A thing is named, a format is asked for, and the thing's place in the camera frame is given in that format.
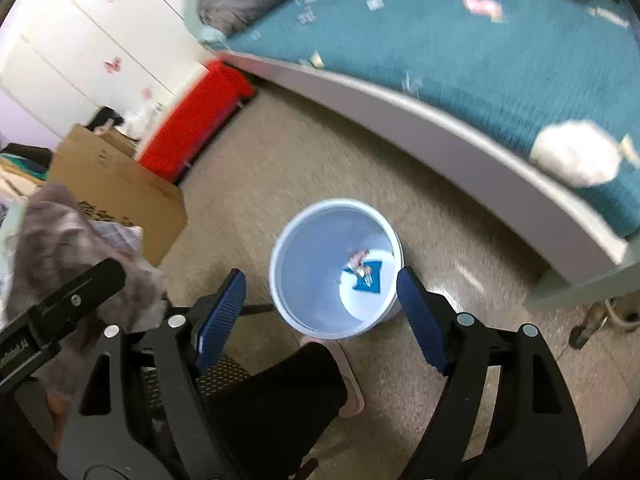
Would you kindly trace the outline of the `brown cardboard box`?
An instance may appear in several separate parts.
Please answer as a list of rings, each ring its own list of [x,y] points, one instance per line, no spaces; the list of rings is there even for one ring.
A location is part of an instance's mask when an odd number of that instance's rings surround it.
[[[188,221],[180,188],[81,125],[58,144],[48,180],[64,184],[87,218],[140,226],[142,252],[153,266]]]

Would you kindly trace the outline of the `white round trash bin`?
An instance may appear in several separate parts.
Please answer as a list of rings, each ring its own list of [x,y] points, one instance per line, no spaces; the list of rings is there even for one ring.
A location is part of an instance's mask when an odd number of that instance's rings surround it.
[[[380,260],[381,293],[357,292],[346,266]],[[270,294],[299,333],[326,340],[359,336],[400,312],[396,278],[401,241],[384,216],[351,198],[315,203],[292,219],[273,247]]]

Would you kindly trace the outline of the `red covered low bench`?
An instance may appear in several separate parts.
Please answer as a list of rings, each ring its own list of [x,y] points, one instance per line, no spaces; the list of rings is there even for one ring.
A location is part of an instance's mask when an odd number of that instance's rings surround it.
[[[142,148],[139,164],[168,182],[179,182],[207,143],[254,96],[253,86],[238,70],[214,58]]]

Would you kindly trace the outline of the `teal knitted bed blanket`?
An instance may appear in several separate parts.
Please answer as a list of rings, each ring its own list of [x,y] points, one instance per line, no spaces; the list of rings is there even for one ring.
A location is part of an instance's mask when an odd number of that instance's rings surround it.
[[[560,125],[590,122],[620,156],[575,136],[561,151],[594,169],[554,175],[629,236],[639,227],[637,30],[628,4],[612,0],[288,0],[227,47],[405,93],[534,164],[548,162]]]

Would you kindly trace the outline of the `black trouser leg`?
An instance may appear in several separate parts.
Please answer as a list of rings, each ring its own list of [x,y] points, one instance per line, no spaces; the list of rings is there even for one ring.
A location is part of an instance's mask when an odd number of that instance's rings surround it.
[[[340,414],[347,389],[327,348],[292,356],[203,399],[222,455],[237,479],[307,479],[308,454]]]

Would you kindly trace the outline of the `pink slipper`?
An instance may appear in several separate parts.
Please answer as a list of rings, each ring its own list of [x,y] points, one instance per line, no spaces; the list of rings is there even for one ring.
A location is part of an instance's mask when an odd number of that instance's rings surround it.
[[[350,367],[349,360],[341,345],[335,340],[323,340],[311,336],[303,336],[299,341],[299,347],[303,348],[306,344],[321,344],[324,348],[327,348],[341,372],[343,382],[347,389],[346,403],[338,412],[341,418],[353,418],[362,413],[366,407],[366,401],[364,400],[356,375]]]

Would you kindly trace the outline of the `fluffy grey sleeve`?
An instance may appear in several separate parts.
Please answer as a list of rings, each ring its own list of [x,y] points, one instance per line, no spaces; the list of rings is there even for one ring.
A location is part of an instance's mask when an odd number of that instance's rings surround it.
[[[124,288],[83,318],[61,342],[60,353],[35,372],[51,396],[68,400],[96,340],[107,325],[126,333],[145,332],[163,321],[168,301],[160,272],[144,258],[107,243],[61,183],[40,188],[28,200],[17,235],[12,288],[4,313],[11,321],[106,258],[126,271]]]

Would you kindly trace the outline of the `white wardrobe doors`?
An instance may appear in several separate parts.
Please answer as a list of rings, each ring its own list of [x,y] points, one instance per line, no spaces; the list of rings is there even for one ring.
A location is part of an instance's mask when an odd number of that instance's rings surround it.
[[[15,0],[1,26],[1,93],[55,139],[102,108],[167,108],[204,72],[184,0]]]

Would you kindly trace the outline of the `grey bed frame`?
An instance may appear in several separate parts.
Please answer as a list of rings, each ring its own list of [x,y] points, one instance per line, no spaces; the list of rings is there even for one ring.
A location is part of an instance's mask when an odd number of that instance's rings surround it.
[[[564,185],[438,108],[357,78],[245,55],[239,70],[314,101],[393,143],[506,224],[565,281],[578,283],[636,260],[634,245]]]

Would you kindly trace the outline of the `blue snack wrapper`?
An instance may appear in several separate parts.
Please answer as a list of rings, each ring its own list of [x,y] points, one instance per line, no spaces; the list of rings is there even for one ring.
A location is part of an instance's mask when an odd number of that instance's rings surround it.
[[[358,266],[346,266],[344,273],[353,275],[356,283],[352,286],[357,292],[370,292],[370,294],[381,293],[381,269],[382,261],[363,261]]]

